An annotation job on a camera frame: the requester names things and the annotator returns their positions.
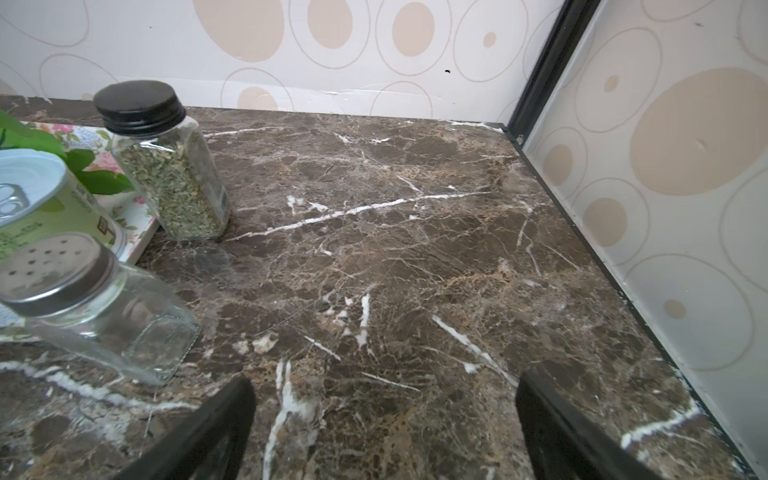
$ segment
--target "salt shaker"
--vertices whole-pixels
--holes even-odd
[[[0,263],[0,303],[53,345],[163,385],[200,324],[162,280],[86,233],[60,233]]]
[[[111,153],[176,240],[218,238],[232,207],[200,125],[161,81],[123,81],[94,96]]]

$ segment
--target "can lid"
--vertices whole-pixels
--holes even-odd
[[[111,84],[96,93],[94,104],[107,130],[129,137],[159,134],[187,114],[174,89],[156,80]]]
[[[67,166],[48,152],[0,151],[0,227],[44,204],[67,181]]]
[[[47,316],[89,300],[107,286],[118,259],[86,233],[59,233],[0,263],[0,303],[20,316]]]

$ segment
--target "green can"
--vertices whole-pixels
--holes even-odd
[[[125,233],[61,158],[16,148],[0,151],[0,261],[55,233],[89,233],[115,254]]]

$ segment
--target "spice jar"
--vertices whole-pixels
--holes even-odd
[[[200,324],[152,273],[118,262],[86,233],[60,233],[0,263],[0,303],[53,345],[163,385]]]
[[[230,206],[200,125],[161,81],[124,81],[95,96],[111,153],[176,240],[218,238]]]

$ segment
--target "marble countertop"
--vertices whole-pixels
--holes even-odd
[[[85,101],[0,108],[101,125]],[[533,478],[514,403],[532,370],[663,477],[741,478],[498,129],[189,114],[229,230],[160,231],[138,265],[187,302],[200,339],[159,389],[44,343],[1,345],[0,477],[111,477],[244,376],[258,406],[240,478]]]

